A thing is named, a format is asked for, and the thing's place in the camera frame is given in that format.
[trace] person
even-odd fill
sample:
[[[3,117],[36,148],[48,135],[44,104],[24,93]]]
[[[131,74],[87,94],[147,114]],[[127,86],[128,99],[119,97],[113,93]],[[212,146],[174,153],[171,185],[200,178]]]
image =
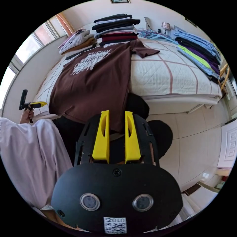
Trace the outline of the person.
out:
[[[147,103],[133,93],[128,94],[125,110],[144,119],[149,114]],[[58,178],[73,167],[76,141],[84,124],[64,116],[54,120],[40,119],[33,125],[28,124],[33,117],[33,110],[26,109],[19,124],[0,118],[1,159],[13,185],[35,211],[55,223],[72,228],[63,223],[54,210],[42,208],[50,205]],[[172,130],[159,120],[149,121],[148,124],[154,134],[160,159],[172,144]],[[120,135],[110,142],[111,164],[124,163],[124,137]]]

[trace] folded black shirt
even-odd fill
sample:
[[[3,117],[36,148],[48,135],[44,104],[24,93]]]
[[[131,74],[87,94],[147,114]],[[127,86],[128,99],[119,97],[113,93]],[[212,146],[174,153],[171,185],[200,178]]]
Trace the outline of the folded black shirt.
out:
[[[187,39],[181,38],[181,37],[176,37],[175,40],[181,45],[181,46],[188,46],[191,47],[197,51],[199,51],[201,54],[205,55],[210,61],[213,61],[215,63],[217,63],[218,65],[220,65],[220,62],[216,59],[215,56],[213,56],[208,50],[206,50],[205,48],[203,48],[202,46],[191,42]]]
[[[100,46],[106,45],[106,44],[111,44],[111,43],[128,42],[128,41],[132,41],[132,40],[136,40],[136,39],[129,39],[129,38],[127,38],[127,39],[111,40],[111,41],[101,42]]]
[[[128,26],[132,26],[130,23],[127,24],[118,24],[116,26],[106,26],[106,27],[102,27],[96,30],[97,33],[103,32],[105,30],[112,30],[112,29],[116,29],[116,28],[120,28],[120,27],[128,27]]]
[[[140,20],[136,20],[136,19],[125,19],[125,20],[118,20],[115,22],[109,22],[109,23],[102,23],[102,24],[98,24],[98,25],[94,25],[92,26],[92,30],[97,30],[100,28],[104,28],[104,27],[109,27],[109,26],[115,26],[114,28],[117,28],[116,26],[119,24],[128,24],[129,25],[137,25],[140,23]]]
[[[95,20],[94,23],[98,22],[98,21],[106,21],[106,20],[117,20],[117,19],[121,19],[121,18],[127,18],[127,17],[131,17],[132,15],[127,15],[127,14],[117,14],[117,15],[112,15],[109,17],[104,17],[104,18],[100,18],[98,20]]]

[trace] black pants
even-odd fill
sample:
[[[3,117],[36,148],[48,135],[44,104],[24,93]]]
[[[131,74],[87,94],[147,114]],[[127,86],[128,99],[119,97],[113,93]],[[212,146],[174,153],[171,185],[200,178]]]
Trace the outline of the black pants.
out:
[[[147,119],[149,114],[149,106],[140,97],[133,93],[128,94],[127,104],[125,110],[132,111],[133,114],[137,114],[144,119]],[[54,119],[54,124],[59,130],[59,133],[63,139],[64,145],[69,154],[72,164],[74,164],[76,142],[78,141],[81,132],[84,128],[84,124],[71,121],[64,116]],[[157,148],[159,158],[164,156],[169,147],[172,144],[173,133],[170,127],[162,121],[153,120],[148,122],[154,137],[157,142]],[[110,143],[110,163],[115,164],[124,160],[124,136],[114,140]]]

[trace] tiled floor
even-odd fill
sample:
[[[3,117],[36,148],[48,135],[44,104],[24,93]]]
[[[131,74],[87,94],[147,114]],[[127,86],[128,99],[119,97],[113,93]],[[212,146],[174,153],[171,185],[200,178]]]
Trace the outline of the tiled floor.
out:
[[[177,180],[181,191],[202,181],[210,186],[220,179],[215,175],[220,154],[221,126],[230,120],[224,99],[193,113],[150,115],[147,120],[162,120],[173,131],[173,143],[160,166]]]

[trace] door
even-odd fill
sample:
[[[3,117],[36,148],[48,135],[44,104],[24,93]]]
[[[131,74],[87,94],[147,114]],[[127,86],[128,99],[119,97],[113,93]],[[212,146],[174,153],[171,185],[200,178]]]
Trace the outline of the door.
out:
[[[237,156],[237,119],[221,127],[221,149],[217,168],[232,169]]]

